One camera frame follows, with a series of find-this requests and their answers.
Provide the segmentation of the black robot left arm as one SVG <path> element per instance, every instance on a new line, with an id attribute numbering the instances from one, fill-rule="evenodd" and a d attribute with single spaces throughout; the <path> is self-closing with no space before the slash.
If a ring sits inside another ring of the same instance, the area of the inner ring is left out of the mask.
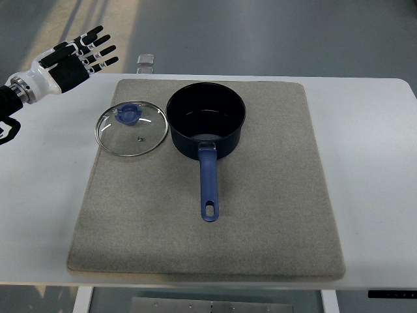
<path id="1" fill-rule="evenodd" d="M 7 135 L 1 138 L 1 145 L 13 140 L 20 131 L 20 122 L 11 115 L 22 109 L 25 103 L 30 103 L 34 99 L 31 91 L 23 80 L 12 82 L 9 86 L 1 86 L 1 122 L 10 127 Z"/>

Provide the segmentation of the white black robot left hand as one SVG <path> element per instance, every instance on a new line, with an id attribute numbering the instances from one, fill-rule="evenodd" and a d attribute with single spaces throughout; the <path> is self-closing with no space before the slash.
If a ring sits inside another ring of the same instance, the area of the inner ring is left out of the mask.
<path id="1" fill-rule="evenodd" d="M 100 36 L 99 25 L 73 40 L 63 41 L 33 59 L 25 72 L 11 75 L 6 82 L 24 103 L 35 103 L 46 95 L 62 94 L 88 80 L 93 74 L 116 63 L 115 45 L 103 47 L 110 35 Z"/>

